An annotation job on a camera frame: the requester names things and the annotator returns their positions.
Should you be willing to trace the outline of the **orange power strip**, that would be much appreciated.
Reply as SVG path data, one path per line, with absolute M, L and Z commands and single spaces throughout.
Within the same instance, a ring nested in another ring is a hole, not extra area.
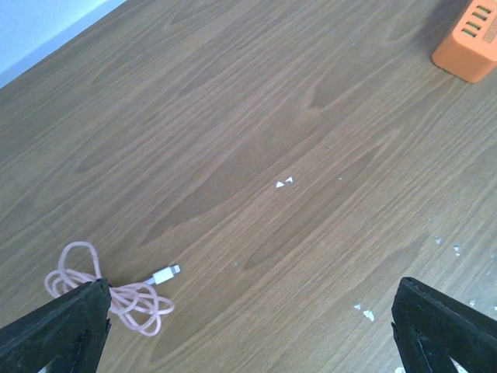
M 466 82 L 488 75 L 496 67 L 496 1 L 468 1 L 431 60 Z

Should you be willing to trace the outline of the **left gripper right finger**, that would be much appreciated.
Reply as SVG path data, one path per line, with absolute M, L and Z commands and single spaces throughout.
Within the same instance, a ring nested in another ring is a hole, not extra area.
M 394 341 L 407 372 L 496 371 L 496 321 L 413 277 L 391 307 Z

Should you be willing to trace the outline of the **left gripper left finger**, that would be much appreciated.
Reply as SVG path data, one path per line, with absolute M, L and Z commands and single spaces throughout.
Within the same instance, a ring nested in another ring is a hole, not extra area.
M 86 282 L 1 329 L 1 371 L 95 372 L 110 331 L 105 279 Z

